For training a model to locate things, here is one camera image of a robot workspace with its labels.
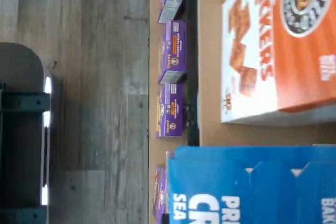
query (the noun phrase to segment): gray wood floor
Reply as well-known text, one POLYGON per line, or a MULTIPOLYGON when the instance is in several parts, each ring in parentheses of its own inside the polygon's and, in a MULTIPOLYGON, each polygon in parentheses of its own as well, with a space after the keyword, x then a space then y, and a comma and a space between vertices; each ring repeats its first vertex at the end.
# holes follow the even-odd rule
POLYGON ((50 223, 148 222, 149 0, 0 0, 0 41, 62 83, 50 223))

